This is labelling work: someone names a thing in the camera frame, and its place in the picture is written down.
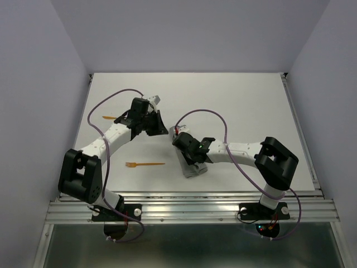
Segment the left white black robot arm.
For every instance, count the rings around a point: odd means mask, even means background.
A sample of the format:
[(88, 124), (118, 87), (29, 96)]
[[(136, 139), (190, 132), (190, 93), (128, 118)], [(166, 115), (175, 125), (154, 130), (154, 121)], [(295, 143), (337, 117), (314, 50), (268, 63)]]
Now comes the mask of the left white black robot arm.
[(102, 166), (110, 163), (110, 157), (120, 147), (143, 131), (148, 136), (168, 134), (157, 109), (159, 102), (157, 95), (134, 98), (131, 108), (116, 118), (105, 133), (101, 132), (99, 138), (80, 150), (68, 150), (62, 163), (59, 192), (101, 206), (110, 219), (120, 219), (124, 214), (124, 199), (104, 186)]

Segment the orange plastic fork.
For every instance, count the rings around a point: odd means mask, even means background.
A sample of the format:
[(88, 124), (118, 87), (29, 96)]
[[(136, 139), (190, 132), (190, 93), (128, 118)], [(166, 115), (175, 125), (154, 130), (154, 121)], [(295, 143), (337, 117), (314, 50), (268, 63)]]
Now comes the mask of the orange plastic fork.
[(157, 166), (157, 165), (164, 165), (163, 162), (145, 162), (145, 163), (136, 163), (136, 162), (126, 162), (125, 167), (128, 168), (136, 168), (139, 166)]

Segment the grey cloth napkin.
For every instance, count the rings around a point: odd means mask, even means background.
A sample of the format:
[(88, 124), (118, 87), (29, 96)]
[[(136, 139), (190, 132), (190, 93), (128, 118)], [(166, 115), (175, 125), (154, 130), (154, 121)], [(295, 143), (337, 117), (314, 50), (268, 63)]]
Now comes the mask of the grey cloth napkin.
[[(183, 129), (184, 132), (191, 134), (190, 129), (186, 125), (179, 126), (179, 128)], [(170, 141), (173, 142), (174, 138), (177, 136), (174, 126), (170, 127), (170, 129), (168, 131), (168, 135), (169, 135)], [(174, 147), (174, 149), (175, 149), (176, 155), (178, 157), (178, 160), (179, 160), (179, 163), (180, 163), (180, 166), (182, 169), (182, 173), (185, 178), (188, 178), (188, 179), (193, 178), (193, 177), (202, 175), (208, 171), (208, 167), (205, 163), (195, 163), (195, 164), (189, 165), (186, 162), (182, 152), (175, 147)]]

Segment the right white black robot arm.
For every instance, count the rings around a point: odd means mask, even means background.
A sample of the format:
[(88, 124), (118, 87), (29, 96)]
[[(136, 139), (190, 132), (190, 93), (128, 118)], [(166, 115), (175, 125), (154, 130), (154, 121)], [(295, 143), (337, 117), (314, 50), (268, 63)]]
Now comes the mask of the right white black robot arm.
[(266, 182), (257, 203), (257, 213), (263, 218), (277, 211), (299, 163), (298, 157), (274, 137), (258, 143), (224, 143), (212, 137), (198, 141), (189, 133), (180, 132), (172, 144), (189, 165), (226, 162), (257, 168)]

